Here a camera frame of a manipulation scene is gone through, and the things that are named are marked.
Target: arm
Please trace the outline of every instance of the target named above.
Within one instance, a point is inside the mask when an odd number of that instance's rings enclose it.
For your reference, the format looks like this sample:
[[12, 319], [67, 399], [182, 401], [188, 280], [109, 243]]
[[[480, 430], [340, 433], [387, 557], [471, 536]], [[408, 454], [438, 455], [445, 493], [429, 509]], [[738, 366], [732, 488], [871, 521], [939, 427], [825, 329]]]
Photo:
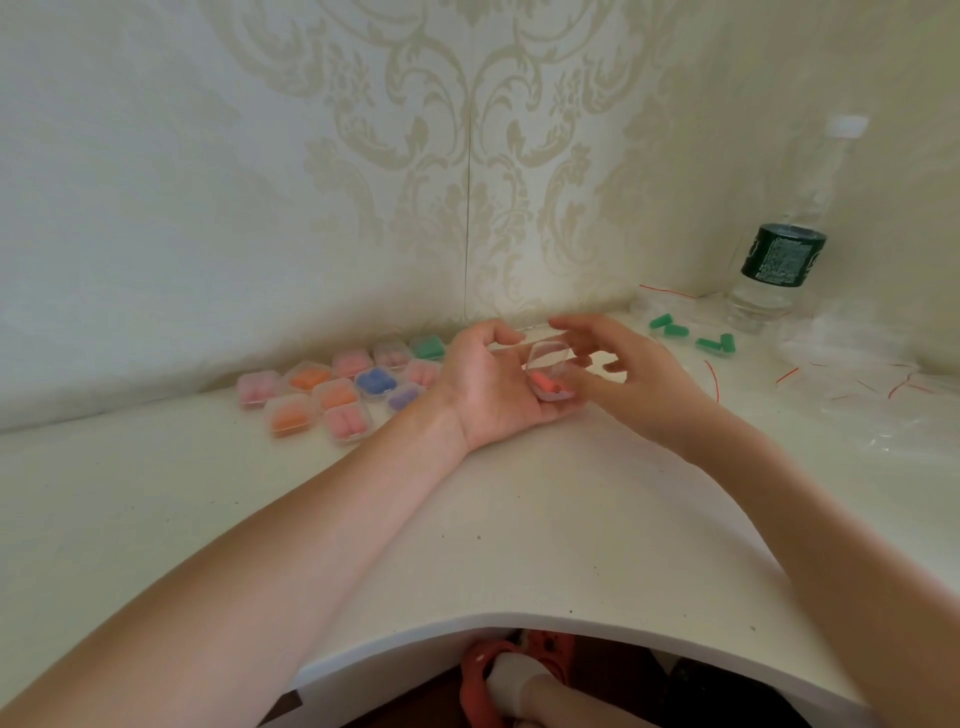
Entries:
[[744, 510], [853, 681], [891, 726], [960, 715], [960, 601], [845, 512], [770, 438], [704, 395], [659, 343], [605, 316], [560, 317], [579, 355], [604, 350], [617, 384], [568, 384], [709, 474]]
[[462, 332], [430, 392], [108, 619], [3, 711], [0, 728], [253, 726], [350, 591], [472, 449], [556, 419], [501, 322]]

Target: person's right hand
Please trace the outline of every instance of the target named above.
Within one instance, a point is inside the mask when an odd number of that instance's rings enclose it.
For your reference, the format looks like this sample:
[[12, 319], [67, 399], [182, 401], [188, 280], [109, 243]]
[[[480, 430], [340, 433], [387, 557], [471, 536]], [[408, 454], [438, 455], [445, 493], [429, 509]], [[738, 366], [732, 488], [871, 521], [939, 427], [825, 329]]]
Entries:
[[722, 408], [712, 400], [660, 342], [629, 330], [603, 314], [555, 316], [550, 326], [577, 356], [610, 352], [616, 360], [608, 372], [626, 372], [620, 384], [570, 367], [564, 383], [584, 400], [592, 400], [617, 420], [681, 457], [695, 447], [698, 433]]

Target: white sock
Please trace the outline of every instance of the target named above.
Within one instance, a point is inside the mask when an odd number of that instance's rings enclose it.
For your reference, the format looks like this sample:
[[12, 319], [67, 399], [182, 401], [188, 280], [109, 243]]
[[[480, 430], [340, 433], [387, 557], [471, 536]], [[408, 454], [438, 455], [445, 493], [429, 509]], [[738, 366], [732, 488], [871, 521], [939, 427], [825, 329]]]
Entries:
[[523, 717], [520, 713], [520, 693], [527, 680], [537, 675], [553, 674], [537, 660], [518, 652], [504, 652], [493, 661], [493, 670], [487, 678], [487, 689], [493, 705], [502, 716]]

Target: red sandal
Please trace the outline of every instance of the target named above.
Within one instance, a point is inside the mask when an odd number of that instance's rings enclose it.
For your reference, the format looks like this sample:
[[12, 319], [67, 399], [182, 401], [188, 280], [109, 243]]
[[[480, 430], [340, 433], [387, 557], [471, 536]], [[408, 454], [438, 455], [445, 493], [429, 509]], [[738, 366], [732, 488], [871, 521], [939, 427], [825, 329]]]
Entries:
[[504, 652], [528, 655], [542, 663], [564, 685], [569, 685], [574, 642], [573, 635], [563, 632], [527, 630], [521, 646], [501, 640], [477, 643], [468, 649], [460, 661], [460, 670], [464, 674], [464, 682], [460, 686], [460, 706], [471, 728], [506, 728], [503, 717], [493, 705], [484, 676], [497, 655]]

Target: hand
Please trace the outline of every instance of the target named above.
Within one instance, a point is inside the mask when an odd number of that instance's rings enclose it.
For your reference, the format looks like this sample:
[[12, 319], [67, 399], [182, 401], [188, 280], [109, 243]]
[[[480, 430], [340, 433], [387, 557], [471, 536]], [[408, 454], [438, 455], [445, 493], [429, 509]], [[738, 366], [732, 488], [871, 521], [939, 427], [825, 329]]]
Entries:
[[503, 321], [493, 319], [465, 328], [446, 352], [444, 368], [431, 393], [452, 404], [470, 450], [553, 422], [583, 405], [577, 399], [537, 399], [522, 369], [530, 345], [493, 352], [487, 349], [494, 341], [509, 346], [523, 338]]
[[564, 383], [585, 400], [595, 401], [617, 420], [665, 448], [687, 457], [705, 422], [723, 412], [684, 371], [660, 342], [634, 333], [602, 314], [555, 316], [550, 326], [564, 331], [578, 357], [616, 354], [608, 372], [626, 372], [623, 384], [571, 367]]

